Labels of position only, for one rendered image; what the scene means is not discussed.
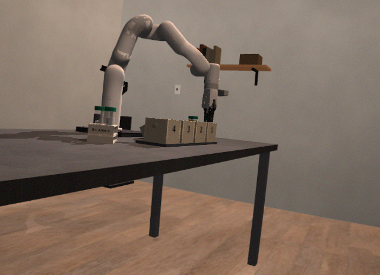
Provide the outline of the peach tube rack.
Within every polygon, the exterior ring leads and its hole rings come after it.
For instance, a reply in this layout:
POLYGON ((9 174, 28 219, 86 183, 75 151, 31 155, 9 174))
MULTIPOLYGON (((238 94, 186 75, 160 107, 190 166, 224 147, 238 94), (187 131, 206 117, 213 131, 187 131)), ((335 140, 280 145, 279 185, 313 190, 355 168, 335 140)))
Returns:
POLYGON ((114 144, 117 139, 118 125, 88 124, 87 142, 114 144))

